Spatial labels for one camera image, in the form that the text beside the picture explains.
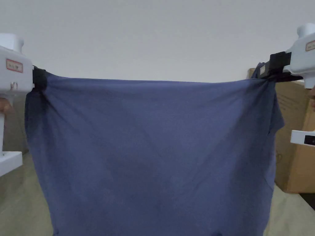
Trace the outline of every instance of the black clamp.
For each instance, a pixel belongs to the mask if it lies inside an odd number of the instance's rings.
[[[274,82],[289,82],[302,80],[301,76],[293,76],[290,72],[283,72],[286,65],[290,65],[291,52],[271,54],[270,59],[257,72],[258,79],[267,79]]]
[[[47,87],[47,73],[46,70],[39,69],[34,66],[33,69],[33,84],[34,89],[37,91],[45,90]]]

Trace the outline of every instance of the cardboard box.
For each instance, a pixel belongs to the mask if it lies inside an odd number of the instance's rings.
[[[315,130],[309,90],[296,81],[277,83],[276,92],[285,126],[276,134],[275,182],[287,193],[315,193],[315,147],[290,142],[292,130]]]

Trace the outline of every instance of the human hand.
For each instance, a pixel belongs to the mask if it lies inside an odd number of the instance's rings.
[[[13,110],[9,101],[5,98],[0,98],[0,113],[7,115]]]

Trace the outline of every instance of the white wall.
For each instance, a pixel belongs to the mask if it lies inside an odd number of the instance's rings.
[[[67,77],[232,81],[291,47],[314,0],[9,0],[0,32]]]

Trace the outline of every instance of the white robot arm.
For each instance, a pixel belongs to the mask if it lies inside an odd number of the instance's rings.
[[[270,60],[258,71],[258,78],[276,82],[304,79],[307,89],[315,86],[315,24],[297,29],[299,36],[286,52],[270,55]],[[315,146],[315,132],[293,130],[291,143]]]
[[[13,34],[0,34],[0,97],[10,103],[17,94],[33,88],[33,65],[22,54],[23,39]],[[22,165],[21,152],[3,152],[4,114],[0,113],[0,176]]]

